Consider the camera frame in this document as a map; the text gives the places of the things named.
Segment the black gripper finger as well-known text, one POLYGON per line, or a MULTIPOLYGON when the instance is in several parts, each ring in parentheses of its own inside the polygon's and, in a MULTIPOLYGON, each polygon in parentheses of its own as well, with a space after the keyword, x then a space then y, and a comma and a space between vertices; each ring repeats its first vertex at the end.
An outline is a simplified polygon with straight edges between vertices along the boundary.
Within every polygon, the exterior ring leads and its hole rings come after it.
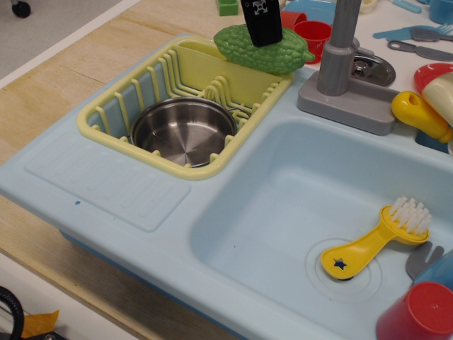
POLYGON ((256 47, 278 43, 283 38, 280 4, 276 0, 241 0, 251 41, 256 47))

